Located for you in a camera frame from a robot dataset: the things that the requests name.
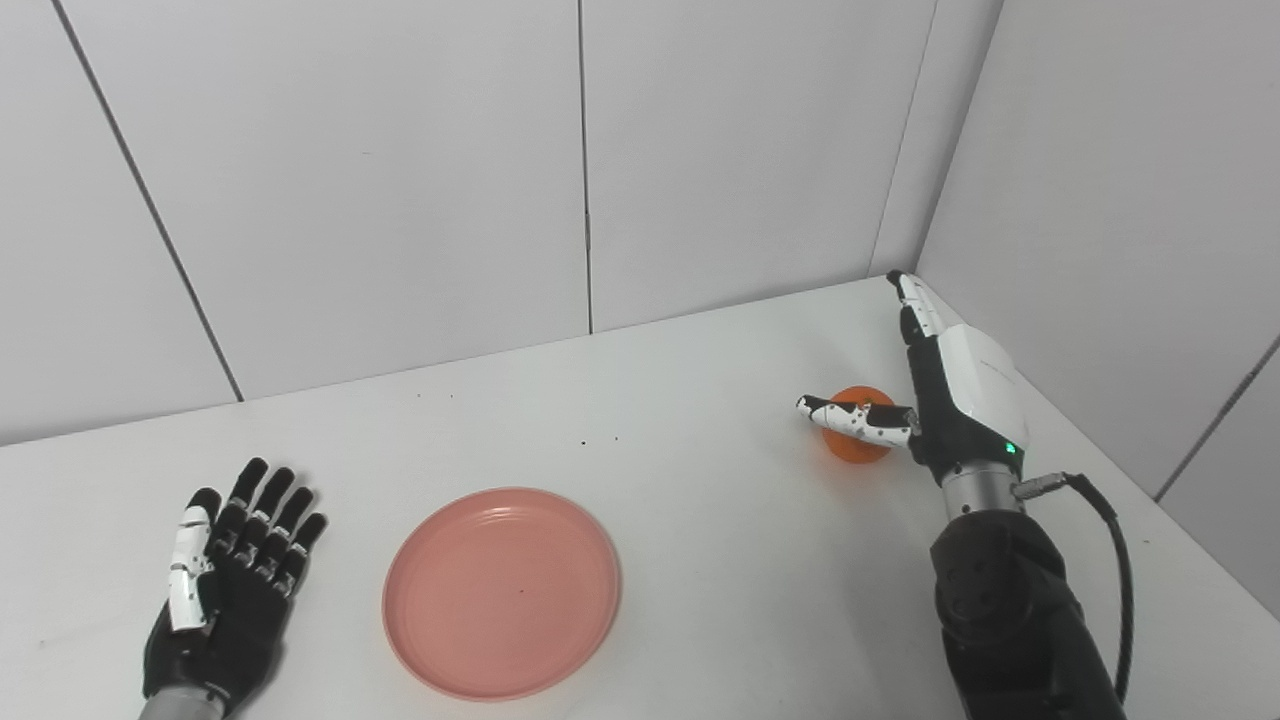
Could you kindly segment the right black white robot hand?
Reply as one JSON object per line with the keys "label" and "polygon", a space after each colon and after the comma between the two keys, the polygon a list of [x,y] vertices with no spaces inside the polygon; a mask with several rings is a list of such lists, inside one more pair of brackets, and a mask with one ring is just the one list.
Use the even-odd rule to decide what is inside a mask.
{"label": "right black white robot hand", "polygon": [[975,327],[946,322],[918,277],[893,270],[886,279],[900,304],[915,404],[850,388],[833,398],[804,395],[796,409],[826,434],[847,439],[860,461],[900,448],[938,484],[966,469],[1021,480],[1030,441],[1009,354]]}

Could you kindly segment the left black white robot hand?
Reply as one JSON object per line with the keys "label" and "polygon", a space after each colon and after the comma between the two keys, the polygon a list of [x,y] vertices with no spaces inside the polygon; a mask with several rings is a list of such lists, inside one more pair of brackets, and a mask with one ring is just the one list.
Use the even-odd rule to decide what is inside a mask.
{"label": "left black white robot hand", "polygon": [[229,719],[273,676],[328,525],[289,468],[246,462],[198,489],[175,530],[166,600],[143,647],[143,719]]}

